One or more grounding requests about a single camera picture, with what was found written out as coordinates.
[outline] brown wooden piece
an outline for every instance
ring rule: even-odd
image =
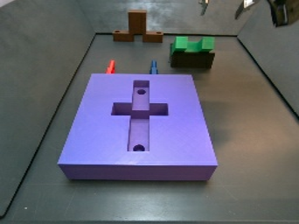
[[[147,31],[143,36],[144,42],[163,43],[164,34],[160,31]]]
[[[128,31],[113,31],[113,41],[125,41],[125,42],[133,42],[135,41],[135,35],[128,33]]]
[[[145,34],[145,10],[129,10],[128,32],[131,34]]]

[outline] gray wall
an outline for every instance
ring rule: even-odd
[[[299,21],[275,28],[267,1],[260,1],[238,38],[299,115]]]
[[[0,8],[0,216],[93,35],[73,0],[16,0]]]
[[[239,20],[235,12],[242,0],[212,0],[202,16],[199,0],[77,0],[95,32],[127,30],[127,11],[147,10],[147,30],[164,33],[238,36],[252,10]]]

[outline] black object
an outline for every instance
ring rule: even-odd
[[[174,52],[171,54],[171,67],[211,68],[214,57],[215,52]]]

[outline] purple block top surface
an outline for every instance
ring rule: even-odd
[[[129,115],[112,115],[135,81],[149,81],[149,103],[168,104],[168,115],[149,116],[149,151],[127,150]],[[192,77],[92,74],[59,165],[218,165]]]

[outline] cross-shaped slot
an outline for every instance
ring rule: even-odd
[[[112,116],[131,116],[128,151],[149,151],[149,116],[168,116],[167,103],[149,103],[149,80],[135,80],[131,102],[113,102]]]

